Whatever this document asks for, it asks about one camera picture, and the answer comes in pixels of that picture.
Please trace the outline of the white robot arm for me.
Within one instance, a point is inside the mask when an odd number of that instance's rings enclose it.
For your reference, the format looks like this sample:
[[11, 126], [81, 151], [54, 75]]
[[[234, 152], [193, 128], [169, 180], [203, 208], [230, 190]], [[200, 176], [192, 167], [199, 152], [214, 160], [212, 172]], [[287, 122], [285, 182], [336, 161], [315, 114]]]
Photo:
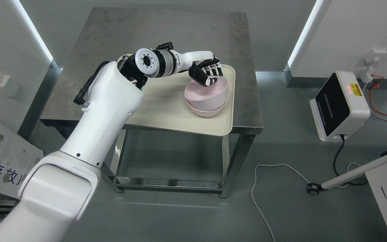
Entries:
[[74, 98], [83, 111], [74, 131], [20, 186], [20, 202], [0, 222], [0, 242], [60, 242], [92, 199], [103, 160], [139, 108], [147, 79], [173, 75], [179, 67], [171, 42], [102, 62]]

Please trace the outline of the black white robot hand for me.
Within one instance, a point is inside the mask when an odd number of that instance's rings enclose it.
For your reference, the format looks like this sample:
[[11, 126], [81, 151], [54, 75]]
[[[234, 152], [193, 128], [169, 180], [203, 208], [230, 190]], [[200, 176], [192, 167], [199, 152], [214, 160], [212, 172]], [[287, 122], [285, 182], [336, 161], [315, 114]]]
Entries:
[[188, 72], [203, 87], [212, 86], [217, 76], [223, 76], [220, 60], [211, 51], [192, 51], [179, 54], [176, 73]]

